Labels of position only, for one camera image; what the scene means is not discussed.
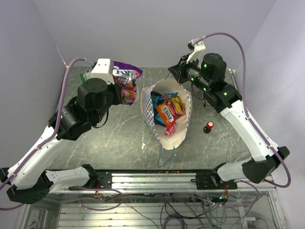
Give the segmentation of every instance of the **white bag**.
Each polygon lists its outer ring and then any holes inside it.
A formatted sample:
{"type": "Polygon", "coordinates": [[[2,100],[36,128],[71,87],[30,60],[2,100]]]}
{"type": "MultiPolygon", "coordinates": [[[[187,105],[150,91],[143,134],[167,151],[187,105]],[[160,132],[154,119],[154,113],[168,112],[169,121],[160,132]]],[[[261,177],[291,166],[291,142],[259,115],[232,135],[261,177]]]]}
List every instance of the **white bag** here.
{"type": "Polygon", "coordinates": [[[185,90],[173,79],[163,79],[150,87],[145,87],[142,89],[140,107],[144,120],[151,128],[155,137],[160,141],[163,148],[171,150],[177,148],[183,142],[186,136],[186,131],[189,128],[193,108],[193,101],[190,92],[185,90]],[[151,98],[152,91],[160,94],[178,92],[178,96],[185,104],[186,116],[183,116],[176,121],[175,132],[171,136],[165,135],[165,127],[158,124],[155,125],[154,123],[153,102],[151,98]]]}

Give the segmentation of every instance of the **white wall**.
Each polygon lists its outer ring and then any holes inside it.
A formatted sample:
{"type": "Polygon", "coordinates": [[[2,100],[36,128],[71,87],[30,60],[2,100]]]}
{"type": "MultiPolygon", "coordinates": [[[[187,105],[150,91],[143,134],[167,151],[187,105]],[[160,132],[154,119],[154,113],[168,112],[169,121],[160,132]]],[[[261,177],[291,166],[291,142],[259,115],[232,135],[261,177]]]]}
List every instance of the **white wall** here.
{"type": "MultiPolygon", "coordinates": [[[[250,46],[275,0],[33,0],[66,62],[83,56],[137,66],[168,67],[187,42],[211,32],[234,34],[250,46]]],[[[207,39],[236,69],[240,53],[226,37],[207,39]]]]}
{"type": "MultiPolygon", "coordinates": [[[[55,111],[65,66],[31,1],[0,1],[0,167],[30,149],[55,111]]],[[[0,207],[17,205],[0,192],[0,207]]],[[[12,229],[18,210],[0,211],[12,229]]]]}
{"type": "MultiPolygon", "coordinates": [[[[286,163],[292,184],[278,193],[291,229],[304,228],[304,12],[303,0],[277,0],[246,54],[249,110],[273,140],[290,150],[286,163]]],[[[239,66],[239,89],[241,70],[239,66]]],[[[282,167],[273,176],[286,183],[282,167]]]]}

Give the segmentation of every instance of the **checkered trim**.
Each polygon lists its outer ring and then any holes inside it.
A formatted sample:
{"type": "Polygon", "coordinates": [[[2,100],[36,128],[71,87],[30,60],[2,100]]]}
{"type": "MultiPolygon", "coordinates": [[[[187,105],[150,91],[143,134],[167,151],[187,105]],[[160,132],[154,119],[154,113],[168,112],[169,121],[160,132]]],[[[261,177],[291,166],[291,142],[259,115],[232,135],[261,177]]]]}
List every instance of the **checkered trim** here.
{"type": "MultiPolygon", "coordinates": [[[[151,92],[153,91],[153,89],[154,89],[154,87],[156,86],[157,83],[155,83],[154,85],[152,85],[150,87],[144,88],[144,90],[141,93],[141,101],[142,101],[143,118],[144,118],[145,122],[147,123],[147,125],[152,130],[153,135],[159,140],[158,134],[157,134],[156,129],[154,127],[153,102],[152,102],[152,98],[151,98],[151,92]]],[[[188,101],[189,101],[189,103],[186,103],[186,110],[189,111],[188,118],[187,118],[187,126],[186,126],[186,128],[188,129],[189,124],[190,124],[191,115],[192,115],[192,110],[193,110],[192,95],[182,85],[180,85],[180,86],[187,93],[187,98],[188,98],[188,101]]]]}

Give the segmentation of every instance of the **gray table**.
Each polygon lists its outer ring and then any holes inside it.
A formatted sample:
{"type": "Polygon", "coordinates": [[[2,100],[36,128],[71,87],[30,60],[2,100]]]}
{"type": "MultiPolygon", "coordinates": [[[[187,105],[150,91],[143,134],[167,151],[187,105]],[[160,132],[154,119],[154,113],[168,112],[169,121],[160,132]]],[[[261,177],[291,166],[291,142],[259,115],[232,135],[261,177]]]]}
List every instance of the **gray table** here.
{"type": "MultiPolygon", "coordinates": [[[[86,67],[74,67],[66,93],[66,102],[77,95],[80,73],[86,67]]],[[[138,92],[167,75],[167,68],[143,68],[137,80],[138,92]]],[[[232,83],[227,74],[226,81],[232,83]]],[[[191,85],[184,84],[187,90],[191,85]]],[[[201,93],[194,88],[195,94],[201,93]]],[[[72,169],[91,164],[95,169],[157,169],[160,145],[148,125],[143,122],[140,98],[132,106],[112,106],[107,124],[92,129],[77,141],[71,142],[53,161],[49,169],[72,169]]],[[[161,164],[172,151],[163,150],[161,164]]],[[[214,168],[223,162],[234,162],[250,157],[243,140],[234,128],[212,108],[204,108],[203,102],[193,97],[193,114],[184,142],[164,169],[214,168]],[[210,134],[203,132],[208,121],[214,122],[210,134]]]]}

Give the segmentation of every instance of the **small bottle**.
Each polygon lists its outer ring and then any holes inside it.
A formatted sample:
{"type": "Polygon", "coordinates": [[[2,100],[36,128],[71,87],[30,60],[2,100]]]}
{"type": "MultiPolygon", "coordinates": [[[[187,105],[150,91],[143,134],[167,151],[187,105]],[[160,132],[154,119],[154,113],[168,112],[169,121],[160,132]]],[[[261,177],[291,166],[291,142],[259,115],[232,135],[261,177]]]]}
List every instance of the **small bottle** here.
{"type": "Polygon", "coordinates": [[[210,133],[210,131],[212,130],[213,126],[214,126],[214,123],[208,122],[206,124],[206,126],[203,128],[203,132],[205,132],[206,134],[210,133]]]}

